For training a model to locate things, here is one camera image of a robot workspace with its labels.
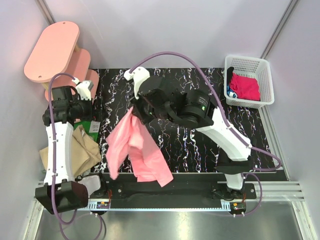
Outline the pink t shirt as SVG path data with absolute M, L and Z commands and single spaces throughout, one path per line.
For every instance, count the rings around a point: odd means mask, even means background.
M 129 157 L 138 182 L 156 181 L 161 187 L 173 179 L 172 172 L 151 134 L 130 108 L 106 138 L 105 154 L 109 175 L 116 180 L 119 169 Z

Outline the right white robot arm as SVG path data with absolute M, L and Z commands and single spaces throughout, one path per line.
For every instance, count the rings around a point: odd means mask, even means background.
M 154 119 L 166 120 L 181 127 L 195 129 L 220 147 L 216 170 L 226 178 L 227 192 L 239 198 L 245 192 L 242 174 L 253 166 L 251 141 L 228 121 L 211 97 L 201 90 L 181 93 L 160 76 L 134 76 L 132 113 L 143 124 Z

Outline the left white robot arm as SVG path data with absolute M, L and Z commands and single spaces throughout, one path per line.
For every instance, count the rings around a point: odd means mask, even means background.
M 91 87 L 85 84 L 52 88 L 51 103 L 42 116 L 49 143 L 47 170 L 43 186 L 35 189 L 35 198 L 52 215 L 85 208 L 92 194 L 103 198 L 108 193 L 99 175 L 76 180 L 72 172 L 75 120 L 93 117 Z

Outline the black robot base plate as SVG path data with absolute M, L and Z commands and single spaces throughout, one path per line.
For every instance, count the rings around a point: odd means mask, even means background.
M 157 181 L 138 182 L 132 173 L 120 173 L 115 180 L 109 173 L 98 176 L 102 190 L 91 198 L 110 200 L 113 211 L 228 211 L 229 202 L 257 199 L 252 183 L 245 183 L 240 191 L 229 190 L 222 173 L 175 173 L 164 187 Z

